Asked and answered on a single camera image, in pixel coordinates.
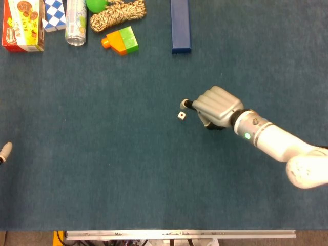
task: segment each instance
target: blue and white checkered box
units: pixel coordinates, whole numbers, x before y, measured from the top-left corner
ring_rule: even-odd
[[[46,19],[42,19],[46,32],[65,29],[66,17],[63,0],[45,0]]]

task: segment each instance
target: blue rectangular bar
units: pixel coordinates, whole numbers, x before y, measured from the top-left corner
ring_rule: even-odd
[[[190,53],[189,0],[171,0],[172,54]]]

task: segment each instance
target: rope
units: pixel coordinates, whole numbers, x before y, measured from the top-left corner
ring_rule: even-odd
[[[146,15],[144,0],[136,0],[125,4],[122,0],[107,0],[113,3],[107,6],[106,10],[99,14],[94,14],[90,19],[91,28],[96,32],[101,32],[107,27],[111,27],[125,21],[141,19]]]

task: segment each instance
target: snack box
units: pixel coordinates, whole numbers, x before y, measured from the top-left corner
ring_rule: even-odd
[[[44,50],[42,0],[4,0],[2,45],[10,52]]]

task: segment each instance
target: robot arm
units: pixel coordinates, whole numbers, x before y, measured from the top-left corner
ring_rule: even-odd
[[[328,149],[309,145],[255,111],[244,109],[242,102],[224,89],[214,86],[195,101],[183,100],[180,107],[196,110],[206,128],[232,127],[275,160],[287,162],[286,172],[295,186],[305,189],[328,183]]]

